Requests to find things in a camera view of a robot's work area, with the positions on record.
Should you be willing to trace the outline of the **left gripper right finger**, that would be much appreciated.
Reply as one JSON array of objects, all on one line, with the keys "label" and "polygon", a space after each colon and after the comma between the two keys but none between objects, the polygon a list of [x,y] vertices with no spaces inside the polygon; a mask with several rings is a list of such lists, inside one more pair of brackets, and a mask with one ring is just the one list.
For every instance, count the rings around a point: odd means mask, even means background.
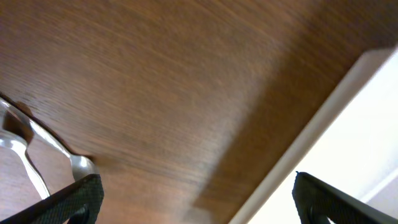
[{"label": "left gripper right finger", "polygon": [[397,219],[320,179],[298,172],[292,196],[302,224],[397,224]]}]

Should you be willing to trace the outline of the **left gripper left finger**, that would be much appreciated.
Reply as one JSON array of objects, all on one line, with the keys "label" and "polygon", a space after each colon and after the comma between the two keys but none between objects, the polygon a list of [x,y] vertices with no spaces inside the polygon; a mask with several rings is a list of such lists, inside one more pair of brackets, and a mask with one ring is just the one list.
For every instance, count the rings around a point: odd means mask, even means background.
[{"label": "left gripper left finger", "polygon": [[50,197],[1,221],[1,224],[95,224],[104,199],[101,177],[90,174]]}]

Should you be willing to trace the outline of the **small dark steel fork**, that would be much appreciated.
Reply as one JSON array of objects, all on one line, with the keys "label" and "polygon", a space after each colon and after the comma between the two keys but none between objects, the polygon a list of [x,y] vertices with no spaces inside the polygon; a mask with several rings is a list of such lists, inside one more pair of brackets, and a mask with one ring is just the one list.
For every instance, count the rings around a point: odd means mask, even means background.
[{"label": "small dark steel fork", "polygon": [[78,181],[90,174],[99,174],[95,164],[86,156],[74,154],[69,150],[64,143],[59,141],[48,129],[41,126],[33,118],[17,109],[11,102],[1,97],[1,105],[11,112],[22,124],[28,125],[33,133],[44,140],[47,144],[52,146],[57,151],[61,152],[70,160],[72,175],[75,181]]}]

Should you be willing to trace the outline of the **small steel teaspoon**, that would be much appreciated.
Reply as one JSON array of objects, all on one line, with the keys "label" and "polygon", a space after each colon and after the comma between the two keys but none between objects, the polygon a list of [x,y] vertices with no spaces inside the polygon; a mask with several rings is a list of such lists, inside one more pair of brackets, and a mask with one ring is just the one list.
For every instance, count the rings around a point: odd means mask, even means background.
[{"label": "small steel teaspoon", "polygon": [[40,175],[40,173],[38,172],[38,170],[35,168],[35,166],[28,157],[27,154],[28,143],[25,141],[25,139],[21,138],[17,134],[2,129],[1,147],[12,150],[19,156],[25,168],[25,171],[28,175],[28,178],[30,179],[36,191],[40,195],[40,198],[46,199],[50,197],[50,192],[42,176]]}]

